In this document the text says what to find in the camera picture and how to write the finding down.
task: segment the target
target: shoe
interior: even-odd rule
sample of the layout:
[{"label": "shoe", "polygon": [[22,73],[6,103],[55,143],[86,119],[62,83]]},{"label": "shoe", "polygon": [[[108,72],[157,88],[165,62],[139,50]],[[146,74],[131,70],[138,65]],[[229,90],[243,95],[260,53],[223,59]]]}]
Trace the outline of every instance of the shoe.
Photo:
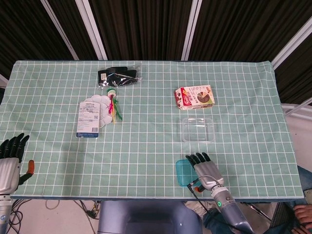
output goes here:
[{"label": "shoe", "polygon": [[[201,201],[203,205],[206,207],[207,210],[210,210],[212,208],[216,208],[215,202],[211,201]],[[202,207],[202,205],[198,201],[187,201],[184,203],[184,205],[194,211],[198,216],[203,219],[204,215],[207,213],[207,211]]]}]

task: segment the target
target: person's hand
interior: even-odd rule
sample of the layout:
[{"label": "person's hand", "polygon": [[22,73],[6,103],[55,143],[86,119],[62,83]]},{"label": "person's hand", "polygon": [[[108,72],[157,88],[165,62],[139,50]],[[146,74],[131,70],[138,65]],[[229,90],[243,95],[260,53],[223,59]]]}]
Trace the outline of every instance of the person's hand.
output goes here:
[{"label": "person's hand", "polygon": [[305,225],[307,229],[312,228],[312,205],[297,205],[294,208],[294,215],[301,224]]},{"label": "person's hand", "polygon": [[303,226],[300,226],[300,228],[293,228],[292,233],[294,233],[294,234],[311,234],[311,232]]}]

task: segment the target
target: plastic bag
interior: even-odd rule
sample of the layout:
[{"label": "plastic bag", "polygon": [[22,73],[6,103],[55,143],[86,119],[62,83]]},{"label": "plastic bag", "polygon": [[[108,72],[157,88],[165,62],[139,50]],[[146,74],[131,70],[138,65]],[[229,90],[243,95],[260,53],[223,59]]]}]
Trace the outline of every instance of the plastic bag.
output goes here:
[{"label": "plastic bag", "polygon": [[141,66],[134,65],[130,67],[110,67],[98,71],[98,86],[119,87],[124,85],[135,84],[141,81]]}]

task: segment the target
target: black curtain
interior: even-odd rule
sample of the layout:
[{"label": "black curtain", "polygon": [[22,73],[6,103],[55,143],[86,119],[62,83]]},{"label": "black curtain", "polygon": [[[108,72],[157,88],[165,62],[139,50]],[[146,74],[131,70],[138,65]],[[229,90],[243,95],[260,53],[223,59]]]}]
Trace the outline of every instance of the black curtain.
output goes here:
[{"label": "black curtain", "polygon": [[189,60],[272,60],[311,16],[311,0],[203,0]]},{"label": "black curtain", "polygon": [[181,60],[192,0],[89,0],[114,60]]},{"label": "black curtain", "polygon": [[49,3],[80,60],[97,60],[75,0],[49,0]]},{"label": "black curtain", "polygon": [[39,0],[0,0],[0,74],[16,60],[73,59]]},{"label": "black curtain", "polygon": [[275,70],[283,103],[300,104],[312,97],[312,34]]}]

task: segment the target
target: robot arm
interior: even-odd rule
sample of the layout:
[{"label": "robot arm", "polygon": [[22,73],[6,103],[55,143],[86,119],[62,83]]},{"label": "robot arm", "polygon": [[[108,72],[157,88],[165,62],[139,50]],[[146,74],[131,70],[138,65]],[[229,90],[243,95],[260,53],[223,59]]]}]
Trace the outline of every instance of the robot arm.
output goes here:
[{"label": "robot arm", "polygon": [[254,233],[242,211],[226,187],[223,187],[224,179],[217,166],[206,153],[186,156],[195,169],[201,186],[197,189],[202,192],[205,189],[212,192],[212,197],[220,209],[228,224],[237,228],[231,229],[236,234]]},{"label": "robot arm", "polygon": [[10,219],[13,201],[10,197],[19,185],[34,173],[34,161],[28,162],[28,171],[20,177],[20,163],[29,136],[24,133],[0,145],[0,234],[5,234]]}]

